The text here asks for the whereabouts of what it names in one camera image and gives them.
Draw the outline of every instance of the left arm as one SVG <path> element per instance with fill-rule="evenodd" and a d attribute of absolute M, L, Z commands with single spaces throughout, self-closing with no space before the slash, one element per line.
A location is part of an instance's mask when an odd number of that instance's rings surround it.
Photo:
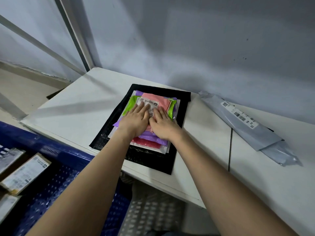
<path fill-rule="evenodd" d="M 100 235 L 129 144 L 147 128 L 148 107 L 144 107 L 141 102 L 125 115 L 113 137 L 57 198 L 27 236 Z"/>

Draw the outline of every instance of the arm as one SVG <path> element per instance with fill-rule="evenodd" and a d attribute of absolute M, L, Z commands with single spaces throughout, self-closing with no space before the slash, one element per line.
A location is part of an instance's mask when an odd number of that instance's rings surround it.
<path fill-rule="evenodd" d="M 100 235 L 131 140 L 148 126 L 142 102 L 120 121 L 113 137 L 80 172 L 27 236 Z"/>
<path fill-rule="evenodd" d="M 167 113 L 150 118 L 154 133 L 183 158 L 207 211 L 222 235 L 297 235 L 253 192 L 208 156 Z"/>

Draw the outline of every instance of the right hand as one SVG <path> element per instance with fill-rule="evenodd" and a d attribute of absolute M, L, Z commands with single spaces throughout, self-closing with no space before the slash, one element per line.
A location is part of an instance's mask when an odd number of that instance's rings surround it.
<path fill-rule="evenodd" d="M 182 129 L 176 121 L 172 122 L 163 108 L 154 109 L 154 118 L 149 119 L 152 131 L 161 139 L 172 141 L 182 134 Z"/>

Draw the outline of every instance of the hand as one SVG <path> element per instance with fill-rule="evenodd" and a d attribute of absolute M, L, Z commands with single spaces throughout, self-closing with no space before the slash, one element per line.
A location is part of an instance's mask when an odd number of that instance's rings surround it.
<path fill-rule="evenodd" d="M 154 117 L 149 119 L 152 131 L 161 139 L 172 141 L 182 134 L 182 129 L 176 121 L 172 122 L 167 112 L 163 108 L 156 108 Z"/>
<path fill-rule="evenodd" d="M 131 138 L 140 136 L 148 126 L 150 114 L 148 109 L 150 105 L 144 106 L 144 102 L 137 104 L 127 112 L 127 114 L 120 120 L 118 132 L 123 132 Z"/>

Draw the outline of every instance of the right arm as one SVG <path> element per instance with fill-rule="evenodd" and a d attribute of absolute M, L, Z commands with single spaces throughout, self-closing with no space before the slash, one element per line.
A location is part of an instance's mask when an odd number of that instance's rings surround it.
<path fill-rule="evenodd" d="M 152 130 L 176 147 L 221 235 L 297 235 L 252 191 L 209 157 L 163 109 L 155 110 L 154 117 L 150 118 Z"/>

